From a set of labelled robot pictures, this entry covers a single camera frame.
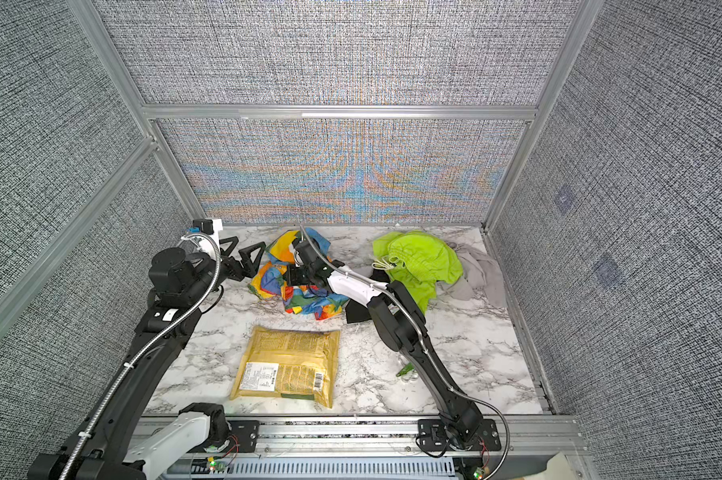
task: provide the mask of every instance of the gray textured wall panel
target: gray textured wall panel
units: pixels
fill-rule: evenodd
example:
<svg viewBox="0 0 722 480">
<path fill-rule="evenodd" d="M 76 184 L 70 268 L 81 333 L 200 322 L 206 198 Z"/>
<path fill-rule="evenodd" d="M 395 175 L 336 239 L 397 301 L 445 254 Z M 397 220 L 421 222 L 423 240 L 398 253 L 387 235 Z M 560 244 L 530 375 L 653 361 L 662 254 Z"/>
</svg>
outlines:
<svg viewBox="0 0 722 480">
<path fill-rule="evenodd" d="M 96 0 L 151 103 L 535 104 L 578 0 Z"/>
<path fill-rule="evenodd" d="M 482 221 L 519 120 L 162 120 L 204 211 L 231 223 Z"/>
<path fill-rule="evenodd" d="M 141 139 L 65 2 L 0 1 L 0 298 Z"/>
<path fill-rule="evenodd" d="M 0 478 L 23 478 L 94 406 L 145 311 L 150 259 L 186 226 L 155 157 L 145 159 L 1 340 Z"/>
<path fill-rule="evenodd" d="M 722 478 L 722 2 L 608 1 L 494 235 L 600 473 Z"/>
</svg>

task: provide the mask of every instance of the vertical metal post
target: vertical metal post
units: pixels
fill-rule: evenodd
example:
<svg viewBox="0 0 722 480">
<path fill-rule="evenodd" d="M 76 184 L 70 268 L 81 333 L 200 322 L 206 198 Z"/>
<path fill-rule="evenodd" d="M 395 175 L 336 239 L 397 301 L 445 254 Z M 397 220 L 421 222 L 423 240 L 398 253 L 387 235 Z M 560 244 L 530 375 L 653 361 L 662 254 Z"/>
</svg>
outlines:
<svg viewBox="0 0 722 480">
<path fill-rule="evenodd" d="M 502 209 L 508 202 L 513 187 L 520 177 L 520 172 L 524 169 L 526 161 L 529 159 L 529 154 L 534 148 L 534 144 L 537 142 L 540 133 L 542 133 L 545 121 L 548 120 L 550 112 L 553 110 L 553 106 L 558 99 L 558 93 L 560 93 L 566 83 L 574 61 L 577 60 L 577 55 L 582 49 L 582 44 L 585 42 L 587 34 L 590 32 L 590 27 L 593 25 L 596 15 L 603 4 L 604 0 L 582 0 L 580 7 L 577 9 L 577 14 L 569 26 L 564 43 L 558 51 L 558 56 L 553 63 L 553 67 L 548 74 L 548 80 L 545 82 L 542 94 L 540 95 L 540 100 L 537 105 L 539 114 L 524 132 L 518 150 L 497 188 L 497 193 L 491 202 L 491 207 L 484 221 L 484 231 L 490 231 L 497 223 Z"/>
<path fill-rule="evenodd" d="M 89 43 L 96 51 L 102 65 L 105 66 L 105 70 L 107 70 L 110 79 L 115 84 L 118 93 L 120 93 L 121 99 L 142 131 L 142 135 L 158 143 L 159 148 L 156 151 L 158 162 L 164 170 L 164 175 L 174 188 L 174 193 L 180 199 L 185 212 L 190 218 L 204 217 L 205 214 L 201 203 L 198 201 L 195 192 L 193 192 L 193 187 L 190 186 L 187 178 L 182 173 L 182 168 L 176 161 L 164 136 L 160 133 L 158 127 L 145 117 L 142 94 L 136 87 L 131 75 L 129 75 L 129 71 L 126 70 L 126 65 L 118 54 L 113 41 L 110 40 L 110 34 L 107 33 L 97 9 L 91 4 L 90 0 L 68 0 L 68 7 L 78 20 L 78 24 L 89 39 Z"/>
</svg>

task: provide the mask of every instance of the colorful cloth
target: colorful cloth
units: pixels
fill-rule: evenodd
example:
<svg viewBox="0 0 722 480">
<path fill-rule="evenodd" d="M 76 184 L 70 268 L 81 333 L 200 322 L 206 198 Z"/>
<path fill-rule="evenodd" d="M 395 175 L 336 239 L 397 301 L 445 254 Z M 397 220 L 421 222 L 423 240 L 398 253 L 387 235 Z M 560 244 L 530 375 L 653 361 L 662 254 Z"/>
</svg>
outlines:
<svg viewBox="0 0 722 480">
<path fill-rule="evenodd" d="M 435 298 L 435 282 L 456 282 L 462 264 L 443 240 L 425 232 L 391 232 L 373 243 L 374 256 L 394 267 L 387 270 L 390 280 L 403 283 L 419 309 L 425 312 Z"/>
<path fill-rule="evenodd" d="M 328 258 L 329 242 L 312 228 L 305 229 Z M 270 261 L 252 279 L 249 290 L 259 298 L 267 299 L 280 296 L 287 313 L 312 313 L 316 320 L 325 320 L 342 312 L 348 298 L 337 293 L 329 293 L 315 285 L 288 286 L 283 276 L 286 267 L 294 262 L 294 240 L 302 241 L 302 232 L 290 230 L 268 245 L 266 252 Z"/>
</svg>

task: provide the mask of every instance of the white label on package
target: white label on package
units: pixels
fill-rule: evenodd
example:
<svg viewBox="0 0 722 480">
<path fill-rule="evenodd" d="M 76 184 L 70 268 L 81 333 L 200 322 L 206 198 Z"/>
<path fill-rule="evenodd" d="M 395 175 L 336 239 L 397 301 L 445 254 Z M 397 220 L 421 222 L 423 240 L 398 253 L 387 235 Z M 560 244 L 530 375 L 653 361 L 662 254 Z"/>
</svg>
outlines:
<svg viewBox="0 0 722 480">
<path fill-rule="evenodd" d="M 274 392 L 276 390 L 276 376 L 278 363 L 248 362 L 241 378 L 240 390 L 258 390 L 260 392 Z"/>
</svg>

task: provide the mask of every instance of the gold package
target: gold package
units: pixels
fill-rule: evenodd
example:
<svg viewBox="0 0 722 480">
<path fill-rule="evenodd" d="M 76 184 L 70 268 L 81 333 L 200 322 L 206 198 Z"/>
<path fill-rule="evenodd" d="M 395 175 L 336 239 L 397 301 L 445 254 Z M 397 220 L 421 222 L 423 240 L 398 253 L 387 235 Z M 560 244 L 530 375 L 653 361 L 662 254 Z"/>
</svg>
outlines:
<svg viewBox="0 0 722 480">
<path fill-rule="evenodd" d="M 339 330 L 293 332 L 255 326 L 230 399 L 303 398 L 332 408 L 338 358 Z"/>
</svg>

